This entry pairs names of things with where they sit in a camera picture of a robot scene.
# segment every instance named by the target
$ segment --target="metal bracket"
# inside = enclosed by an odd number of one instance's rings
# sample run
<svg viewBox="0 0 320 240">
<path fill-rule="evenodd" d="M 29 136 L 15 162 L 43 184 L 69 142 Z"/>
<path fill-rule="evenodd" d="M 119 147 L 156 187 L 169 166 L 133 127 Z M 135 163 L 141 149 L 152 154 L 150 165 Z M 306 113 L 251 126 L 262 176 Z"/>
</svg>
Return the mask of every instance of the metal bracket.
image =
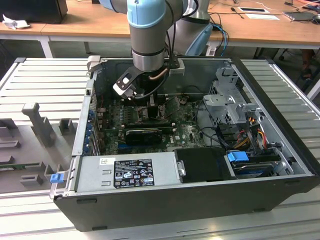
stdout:
<svg viewBox="0 0 320 240">
<path fill-rule="evenodd" d="M 143 73 L 135 66 L 129 67 L 113 85 L 113 89 L 122 98 L 130 100 L 132 96 L 137 94 L 135 92 L 136 87 L 132 83 Z"/>
<path fill-rule="evenodd" d="M 116 81 L 116 85 L 122 90 L 125 91 L 140 75 L 144 72 L 140 71 L 135 66 L 129 67 L 121 77 Z"/>
<path fill-rule="evenodd" d="M 98 56 L 98 55 L 89 56 L 86 62 L 86 67 L 88 68 L 88 72 L 92 73 L 98 70 L 99 68 L 101 68 L 100 63 L 101 63 L 101 56 Z"/>
</svg>

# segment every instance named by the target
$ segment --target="blue latch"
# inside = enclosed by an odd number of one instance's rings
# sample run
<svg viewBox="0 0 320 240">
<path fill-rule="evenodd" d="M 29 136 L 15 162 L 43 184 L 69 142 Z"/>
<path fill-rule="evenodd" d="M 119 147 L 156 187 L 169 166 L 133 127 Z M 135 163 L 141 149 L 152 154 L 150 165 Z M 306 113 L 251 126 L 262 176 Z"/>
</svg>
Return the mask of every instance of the blue latch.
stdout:
<svg viewBox="0 0 320 240">
<path fill-rule="evenodd" d="M 230 162 L 249 161 L 245 151 L 232 151 L 227 156 Z"/>
<path fill-rule="evenodd" d="M 62 184 L 64 182 L 64 173 L 55 173 L 51 175 L 50 183 L 52 184 Z"/>
</svg>

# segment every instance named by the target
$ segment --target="warning label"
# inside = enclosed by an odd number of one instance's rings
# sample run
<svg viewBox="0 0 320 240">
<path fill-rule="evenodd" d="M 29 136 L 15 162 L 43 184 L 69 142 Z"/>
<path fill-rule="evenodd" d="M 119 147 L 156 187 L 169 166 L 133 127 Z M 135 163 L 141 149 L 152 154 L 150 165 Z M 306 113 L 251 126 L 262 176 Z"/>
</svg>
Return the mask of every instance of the warning label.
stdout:
<svg viewBox="0 0 320 240">
<path fill-rule="evenodd" d="M 115 161 L 113 182 L 116 189 L 154 186 L 151 159 Z"/>
</svg>

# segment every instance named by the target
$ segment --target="computer case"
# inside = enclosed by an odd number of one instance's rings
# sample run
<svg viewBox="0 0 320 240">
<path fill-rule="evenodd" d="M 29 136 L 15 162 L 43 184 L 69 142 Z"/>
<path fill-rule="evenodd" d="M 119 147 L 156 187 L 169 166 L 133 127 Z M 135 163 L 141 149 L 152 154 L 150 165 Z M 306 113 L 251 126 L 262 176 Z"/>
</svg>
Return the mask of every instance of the computer case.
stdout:
<svg viewBox="0 0 320 240">
<path fill-rule="evenodd" d="M 66 16 L 66 0 L 0 0 L 0 20 L 3 15 L 14 20 L 60 24 Z"/>
</svg>

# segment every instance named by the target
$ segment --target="paper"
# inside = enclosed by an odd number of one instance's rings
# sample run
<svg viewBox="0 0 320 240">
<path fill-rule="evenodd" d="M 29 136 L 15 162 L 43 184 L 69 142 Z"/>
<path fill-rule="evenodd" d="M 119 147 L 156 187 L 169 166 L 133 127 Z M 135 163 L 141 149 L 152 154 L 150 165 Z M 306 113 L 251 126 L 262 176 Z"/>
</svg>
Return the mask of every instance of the paper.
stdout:
<svg viewBox="0 0 320 240">
<path fill-rule="evenodd" d="M 17 20 L 16 21 L 16 20 L 13 20 L 13 19 L 6 17 L 4 14 L 2 16 L 3 16 L 2 23 L 10 29 L 16 30 L 16 29 L 30 27 L 30 25 L 28 25 L 28 23 L 25 20 Z"/>
<path fill-rule="evenodd" d="M 253 13 L 246 13 L 245 15 L 250 19 L 280 20 L 274 15 L 253 14 Z"/>
</svg>

